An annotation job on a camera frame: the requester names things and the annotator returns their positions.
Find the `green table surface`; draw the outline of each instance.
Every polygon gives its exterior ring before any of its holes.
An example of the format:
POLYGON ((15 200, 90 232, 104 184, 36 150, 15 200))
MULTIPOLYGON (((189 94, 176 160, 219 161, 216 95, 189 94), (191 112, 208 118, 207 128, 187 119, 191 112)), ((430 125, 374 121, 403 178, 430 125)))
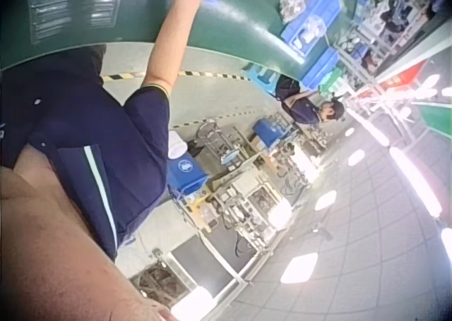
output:
POLYGON ((452 139, 452 109, 419 104, 422 118, 433 131, 452 139))
MULTIPOLYGON (((28 1, 13 0, 1 16, 1 67, 89 44, 154 42, 170 4, 171 0, 121 0, 113 28, 90 29, 73 21, 65 32, 32 44, 28 1)), ((300 78, 326 49, 326 41, 319 40, 308 61, 301 64, 280 39, 283 28, 279 0, 204 1, 189 46, 237 56, 300 78)))

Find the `fluorescent light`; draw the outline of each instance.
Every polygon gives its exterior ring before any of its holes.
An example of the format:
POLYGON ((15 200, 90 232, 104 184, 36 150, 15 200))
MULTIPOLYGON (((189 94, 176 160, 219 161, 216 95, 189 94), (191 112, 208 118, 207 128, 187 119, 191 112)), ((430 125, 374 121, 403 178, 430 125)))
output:
POLYGON ((363 159, 364 159, 364 150, 357 150, 348 158, 348 165, 350 167, 353 167, 363 159))
POLYGON ((323 194, 316 203, 314 210, 324 210, 325 208, 331 206, 336 201, 335 190, 327 192, 327 194, 323 194))
POLYGON ((441 240, 443 241, 447 256, 449 256, 449 260, 452 261, 452 229, 443 229, 443 231, 441 232, 441 240))
POLYGON ((368 120, 364 119, 360 115, 358 115, 356 112, 351 110, 350 108, 347 108, 347 112, 355 118, 356 121, 358 121, 366 130, 372 134, 374 138, 380 143, 380 145, 384 147, 389 146, 389 139, 381 132, 379 131, 372 123, 370 123, 368 120))
POLYGON ((311 253, 293 258, 284 274, 281 276, 281 283, 283 284, 298 284, 306 282, 312 275, 316 267, 319 254, 311 253))
POLYGON ((207 289, 198 286, 171 308, 179 321, 201 321, 216 306, 207 289))
POLYGON ((353 127, 347 129, 347 131, 345 132, 345 136, 351 136, 354 131, 355 129, 353 127))
POLYGON ((416 91, 415 98, 416 99, 429 99, 430 97, 434 97, 437 94, 438 94, 438 90, 434 90, 432 88, 428 88, 428 89, 419 88, 416 91))
POLYGON ((443 88, 441 94, 443 97, 452 97, 452 87, 443 88))
POLYGON ((391 147, 389 153, 394 158, 400 170, 405 174, 411 186, 416 190, 417 195, 424 203, 430 215, 439 217, 442 211, 441 205, 419 169, 397 147, 391 147))
POLYGON ((400 115, 400 117, 401 117, 402 119, 406 119, 407 117, 409 117, 409 116, 411 115, 411 108, 410 108, 410 107, 403 107, 403 108, 400 110, 399 115, 400 115))
POLYGON ((292 206, 286 198, 283 198, 274 208, 268 212, 268 221, 278 230, 284 229, 292 217, 292 206))
POLYGON ((429 76, 421 85, 425 90, 434 87, 439 81, 439 74, 429 76))

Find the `ceiling light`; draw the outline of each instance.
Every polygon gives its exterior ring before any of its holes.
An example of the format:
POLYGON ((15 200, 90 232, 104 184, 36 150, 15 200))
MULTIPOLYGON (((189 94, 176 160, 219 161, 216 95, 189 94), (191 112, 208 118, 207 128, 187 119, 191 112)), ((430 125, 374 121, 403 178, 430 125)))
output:
POLYGON ((358 115, 356 112, 351 110, 350 108, 347 108, 347 112, 355 118, 356 121, 358 121, 366 130, 372 134, 374 138, 380 143, 380 145, 384 147, 389 146, 389 139, 381 132, 379 131, 372 123, 370 123, 368 120, 364 119, 360 115, 358 115))
POLYGON ((441 94, 443 95, 443 97, 452 97, 452 87, 444 88, 441 91, 441 94))
POLYGON ((410 107, 403 107, 403 108, 400 110, 399 115, 400 115, 400 117, 401 117, 402 119, 406 119, 407 117, 409 117, 409 116, 411 115, 411 108, 410 108, 410 107))
POLYGON ((443 229, 441 232, 441 240, 443 241, 447 256, 449 256, 449 260, 452 262, 452 229, 443 229))
POLYGON ((348 165, 350 167, 353 167, 363 159, 364 159, 364 150, 357 150, 348 158, 348 165))
POLYGON ((171 308, 179 321, 201 321, 216 306, 207 289, 198 286, 171 308))
POLYGON ((406 157, 406 155, 397 147, 392 147, 389 150, 391 156, 394 158, 400 170, 405 174, 411 186, 415 189, 417 195, 420 197, 424 206, 433 217, 439 217, 442 208, 436 198, 433 190, 425 178, 420 173, 419 169, 406 157))
POLYGON ((311 253, 293 258, 284 274, 281 276, 281 283, 283 284, 298 284, 306 282, 312 275, 316 267, 319 254, 311 253))
POLYGON ((438 90, 434 90, 432 88, 428 88, 428 89, 419 88, 416 91, 415 98, 416 99, 429 99, 431 97, 434 97, 437 94, 438 94, 438 90))
POLYGON ((347 129, 347 131, 345 132, 345 136, 351 136, 354 131, 355 129, 353 127, 347 129))
POLYGON ((439 74, 429 76, 421 85, 425 90, 434 87, 439 81, 439 74))
POLYGON ((323 194, 317 200, 314 210, 323 210, 323 209, 331 206, 336 201, 336 194, 337 194, 337 192, 335 190, 327 192, 327 194, 323 194))

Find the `woman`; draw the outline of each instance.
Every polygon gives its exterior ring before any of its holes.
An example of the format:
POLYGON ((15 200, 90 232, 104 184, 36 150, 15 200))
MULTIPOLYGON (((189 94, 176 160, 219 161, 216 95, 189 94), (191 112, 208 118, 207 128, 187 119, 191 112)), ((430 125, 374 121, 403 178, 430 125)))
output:
POLYGON ((282 109, 297 123, 316 125, 330 120, 339 120, 344 115, 344 105, 336 98, 323 102, 319 107, 309 101, 317 91, 300 92, 299 83, 282 75, 276 85, 276 98, 282 109))

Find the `cable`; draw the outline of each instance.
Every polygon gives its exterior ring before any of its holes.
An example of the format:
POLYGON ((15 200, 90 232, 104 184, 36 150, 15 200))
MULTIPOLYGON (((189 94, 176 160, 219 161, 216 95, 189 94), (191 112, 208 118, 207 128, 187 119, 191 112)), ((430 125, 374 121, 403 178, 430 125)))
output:
POLYGON ((225 213, 220 213, 220 216, 221 216, 221 220, 223 221, 223 224, 225 225, 225 228, 227 231, 234 228, 234 226, 228 226, 226 224, 225 213))
POLYGON ((234 248, 234 254, 237 258, 240 258, 239 254, 242 254, 243 251, 239 249, 239 243, 243 239, 242 236, 236 231, 237 240, 235 241, 235 248, 234 248))

